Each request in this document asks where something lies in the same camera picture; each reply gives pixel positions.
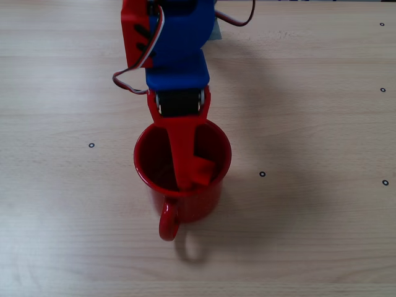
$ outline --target wooden table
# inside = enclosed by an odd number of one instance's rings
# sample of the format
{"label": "wooden table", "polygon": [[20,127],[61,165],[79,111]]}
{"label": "wooden table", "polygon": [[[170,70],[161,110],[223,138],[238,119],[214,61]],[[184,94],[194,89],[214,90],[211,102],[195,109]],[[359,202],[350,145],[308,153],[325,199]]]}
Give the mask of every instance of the wooden table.
{"label": "wooden table", "polygon": [[396,6],[257,6],[204,48],[222,201],[166,243],[132,162],[145,98],[111,81],[121,0],[1,1],[0,296],[396,295]]}

